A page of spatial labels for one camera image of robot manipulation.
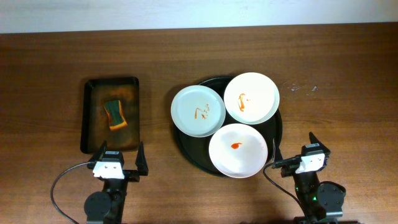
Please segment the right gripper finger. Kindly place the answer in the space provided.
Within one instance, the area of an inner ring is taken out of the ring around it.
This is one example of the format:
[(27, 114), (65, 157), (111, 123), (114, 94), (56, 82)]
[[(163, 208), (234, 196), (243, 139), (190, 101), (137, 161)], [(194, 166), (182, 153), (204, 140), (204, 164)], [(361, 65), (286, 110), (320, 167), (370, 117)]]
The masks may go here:
[(318, 138), (312, 132), (309, 132), (309, 140), (311, 144), (318, 143), (320, 146), (325, 147), (325, 145), (321, 143), (321, 141), (318, 140)]
[(272, 147), (273, 147), (272, 160), (274, 162), (281, 161), (283, 159), (283, 157), (282, 157), (281, 151), (279, 149), (279, 145), (275, 139), (273, 139), (272, 143), (273, 143), (273, 145), (272, 145)]

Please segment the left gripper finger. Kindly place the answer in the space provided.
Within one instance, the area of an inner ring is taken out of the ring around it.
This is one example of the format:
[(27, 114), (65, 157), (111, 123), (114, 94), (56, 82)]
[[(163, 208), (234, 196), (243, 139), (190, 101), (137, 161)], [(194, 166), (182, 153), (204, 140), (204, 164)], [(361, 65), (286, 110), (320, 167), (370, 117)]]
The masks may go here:
[(148, 168), (145, 153), (144, 153), (144, 143), (143, 142), (140, 142), (137, 156), (136, 156), (135, 165), (137, 167), (137, 171), (138, 171), (139, 175), (148, 175), (149, 174), (149, 168)]
[(103, 155), (107, 150), (107, 142), (104, 141), (100, 146), (99, 150), (93, 154), (93, 156), (89, 159), (89, 162), (97, 162), (102, 160)]

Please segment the green orange sponge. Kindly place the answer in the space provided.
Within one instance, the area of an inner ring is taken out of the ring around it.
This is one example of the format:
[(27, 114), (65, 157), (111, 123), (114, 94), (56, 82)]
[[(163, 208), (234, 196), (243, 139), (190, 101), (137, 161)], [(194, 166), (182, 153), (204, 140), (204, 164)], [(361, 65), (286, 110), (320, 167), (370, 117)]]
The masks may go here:
[(104, 109), (108, 117), (109, 128), (116, 131), (127, 126), (123, 108), (120, 100), (108, 101), (104, 104)]

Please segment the white plate bottom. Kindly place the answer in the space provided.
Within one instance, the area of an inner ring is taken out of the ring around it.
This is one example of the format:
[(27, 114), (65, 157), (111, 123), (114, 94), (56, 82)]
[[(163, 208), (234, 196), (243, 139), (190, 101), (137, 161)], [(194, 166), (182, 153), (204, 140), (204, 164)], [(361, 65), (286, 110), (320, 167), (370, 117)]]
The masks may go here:
[(224, 175), (243, 179), (254, 176), (266, 164), (268, 147), (259, 131), (246, 124), (228, 124), (210, 139), (210, 160)]

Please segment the white plate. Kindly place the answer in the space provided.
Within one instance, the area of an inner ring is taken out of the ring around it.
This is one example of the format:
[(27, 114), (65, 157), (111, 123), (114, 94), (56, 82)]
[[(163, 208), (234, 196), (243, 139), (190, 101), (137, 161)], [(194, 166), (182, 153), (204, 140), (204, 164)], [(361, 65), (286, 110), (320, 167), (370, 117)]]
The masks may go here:
[(254, 176), (266, 164), (268, 147), (259, 131), (246, 124), (228, 124), (210, 139), (210, 160), (224, 175), (243, 179)]
[(280, 95), (276, 84), (266, 75), (247, 72), (234, 77), (224, 91), (229, 115), (244, 124), (261, 124), (276, 113)]
[(220, 95), (203, 85), (191, 85), (173, 98), (170, 113), (174, 125), (184, 134), (203, 138), (222, 127), (226, 109)]

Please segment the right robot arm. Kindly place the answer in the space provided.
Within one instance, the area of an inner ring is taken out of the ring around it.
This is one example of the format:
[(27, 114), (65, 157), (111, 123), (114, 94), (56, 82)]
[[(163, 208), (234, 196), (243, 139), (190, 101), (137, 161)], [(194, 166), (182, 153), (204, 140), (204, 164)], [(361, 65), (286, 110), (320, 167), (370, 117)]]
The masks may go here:
[(300, 154), (275, 161), (271, 167), (280, 169), (282, 177), (294, 179), (295, 198), (303, 211), (294, 223), (337, 223), (343, 216), (346, 189), (334, 182), (319, 181), (317, 173), (326, 167), (330, 150), (313, 133), (309, 133), (309, 140)]

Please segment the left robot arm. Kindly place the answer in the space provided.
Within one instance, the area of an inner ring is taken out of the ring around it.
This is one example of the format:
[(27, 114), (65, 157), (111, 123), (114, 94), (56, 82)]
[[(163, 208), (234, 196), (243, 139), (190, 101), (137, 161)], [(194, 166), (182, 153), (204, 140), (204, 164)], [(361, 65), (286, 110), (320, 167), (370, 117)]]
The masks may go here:
[(109, 151), (107, 142), (102, 143), (88, 161), (87, 168), (93, 176), (103, 181), (103, 189), (92, 193), (85, 201), (86, 222), (92, 224), (121, 223), (127, 186), (139, 182), (140, 177), (149, 174), (144, 154), (144, 144), (139, 143), (135, 165), (136, 170), (123, 169), (124, 158), (121, 151)]

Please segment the black rectangular tray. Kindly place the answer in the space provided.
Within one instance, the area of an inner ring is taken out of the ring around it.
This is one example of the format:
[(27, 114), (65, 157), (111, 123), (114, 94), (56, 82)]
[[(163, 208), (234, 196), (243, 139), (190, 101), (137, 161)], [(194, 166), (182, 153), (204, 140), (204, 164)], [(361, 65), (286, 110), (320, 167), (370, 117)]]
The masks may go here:
[(80, 151), (136, 151), (140, 143), (139, 79), (99, 78), (84, 84)]

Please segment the black round tray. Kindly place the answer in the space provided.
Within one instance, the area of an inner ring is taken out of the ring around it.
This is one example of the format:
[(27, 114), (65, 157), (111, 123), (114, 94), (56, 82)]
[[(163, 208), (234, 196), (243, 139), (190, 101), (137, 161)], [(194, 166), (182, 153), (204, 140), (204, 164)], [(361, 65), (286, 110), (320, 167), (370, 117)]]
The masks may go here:
[[(219, 94), (220, 96), (223, 96), (228, 83), (232, 79), (232, 76), (223, 75), (209, 78), (200, 82), (199, 84), (207, 86), (208, 88), (216, 91), (217, 94)], [(274, 115), (267, 121), (261, 124), (254, 124), (253, 128), (259, 131), (262, 137), (265, 139), (268, 148), (267, 159), (271, 160), (273, 153), (273, 139), (276, 140), (279, 146), (282, 140), (283, 128), (280, 111), (277, 110)], [(211, 162), (208, 152), (208, 146), (211, 140), (211, 136), (195, 138), (186, 135), (181, 130), (179, 130), (178, 127), (174, 126), (174, 138), (182, 155), (184, 155), (184, 157), (194, 166), (211, 175), (215, 175), (218, 177), (225, 176)]]

